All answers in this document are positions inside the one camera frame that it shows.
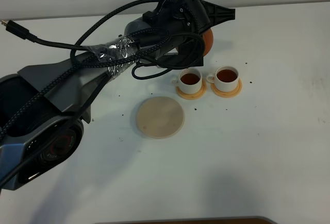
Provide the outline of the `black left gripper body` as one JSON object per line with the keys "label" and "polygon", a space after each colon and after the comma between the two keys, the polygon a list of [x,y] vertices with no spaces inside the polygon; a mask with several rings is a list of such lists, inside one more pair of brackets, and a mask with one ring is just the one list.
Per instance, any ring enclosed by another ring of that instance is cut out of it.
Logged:
{"label": "black left gripper body", "polygon": [[209,30],[209,17],[201,0],[155,0],[155,36],[169,44],[185,44]]}

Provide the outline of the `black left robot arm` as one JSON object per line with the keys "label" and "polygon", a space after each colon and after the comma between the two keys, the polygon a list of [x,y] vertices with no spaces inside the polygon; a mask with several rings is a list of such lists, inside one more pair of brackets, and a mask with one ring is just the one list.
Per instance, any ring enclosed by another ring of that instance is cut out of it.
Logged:
{"label": "black left robot arm", "polygon": [[[102,24],[137,5],[152,11],[128,23],[123,35],[99,45],[84,41]],[[11,34],[67,49],[68,59],[26,66],[1,78],[1,188],[16,190],[70,157],[79,146],[91,104],[128,68],[157,66],[164,75],[203,64],[203,33],[213,9],[204,0],[137,0],[106,14],[74,44],[42,40],[8,20]]]}

